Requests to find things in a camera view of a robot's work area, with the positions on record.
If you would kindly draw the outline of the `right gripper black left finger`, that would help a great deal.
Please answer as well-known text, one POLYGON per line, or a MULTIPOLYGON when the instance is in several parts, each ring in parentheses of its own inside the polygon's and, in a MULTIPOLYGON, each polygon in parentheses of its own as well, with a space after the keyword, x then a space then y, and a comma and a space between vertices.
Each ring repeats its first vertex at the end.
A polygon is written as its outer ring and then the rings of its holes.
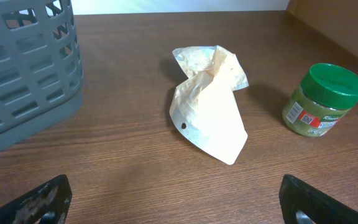
POLYGON ((65 174, 0 207, 0 224, 65 223, 72 191, 65 174))

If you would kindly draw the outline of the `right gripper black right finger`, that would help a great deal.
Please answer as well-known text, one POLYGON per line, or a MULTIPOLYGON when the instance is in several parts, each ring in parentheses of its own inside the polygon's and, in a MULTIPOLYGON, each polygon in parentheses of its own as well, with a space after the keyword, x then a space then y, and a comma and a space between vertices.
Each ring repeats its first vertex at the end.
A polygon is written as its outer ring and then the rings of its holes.
POLYGON ((290 174, 283 176, 279 201, 286 224, 358 224, 357 211, 290 174))

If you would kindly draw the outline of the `green lid seasoning jar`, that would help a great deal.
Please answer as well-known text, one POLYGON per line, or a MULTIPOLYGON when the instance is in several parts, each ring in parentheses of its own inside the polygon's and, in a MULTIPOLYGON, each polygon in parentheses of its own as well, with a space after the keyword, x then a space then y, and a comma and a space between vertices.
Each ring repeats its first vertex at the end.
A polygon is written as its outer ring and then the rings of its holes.
POLYGON ((312 65, 282 111, 284 123, 311 138, 325 135, 358 103, 358 76, 329 63, 312 65))

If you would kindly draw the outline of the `beige crumpled paper pouch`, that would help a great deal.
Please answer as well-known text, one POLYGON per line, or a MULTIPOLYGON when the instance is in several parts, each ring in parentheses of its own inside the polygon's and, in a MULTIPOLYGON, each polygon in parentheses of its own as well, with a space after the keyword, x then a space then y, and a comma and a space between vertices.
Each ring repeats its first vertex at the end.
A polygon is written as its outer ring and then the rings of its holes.
POLYGON ((236 55, 216 45, 178 48, 173 56, 187 77, 169 109, 174 126, 196 147, 232 165, 248 138, 234 92, 249 82, 236 55))

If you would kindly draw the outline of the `grey plastic basket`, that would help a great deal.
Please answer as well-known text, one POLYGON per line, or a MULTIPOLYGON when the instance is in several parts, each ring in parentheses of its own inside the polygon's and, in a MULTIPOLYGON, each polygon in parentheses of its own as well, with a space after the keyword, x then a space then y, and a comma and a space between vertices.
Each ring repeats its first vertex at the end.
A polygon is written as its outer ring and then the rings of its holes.
POLYGON ((0 151, 77 112, 83 82, 71 0, 0 0, 0 151))

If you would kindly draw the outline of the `brown side panel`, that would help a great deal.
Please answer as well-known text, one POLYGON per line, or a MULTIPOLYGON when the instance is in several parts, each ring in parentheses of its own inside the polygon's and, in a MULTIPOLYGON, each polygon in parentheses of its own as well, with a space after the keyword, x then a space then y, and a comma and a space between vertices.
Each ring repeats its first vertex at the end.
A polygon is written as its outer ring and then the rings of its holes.
POLYGON ((287 11, 358 57, 358 0, 289 0, 287 11))

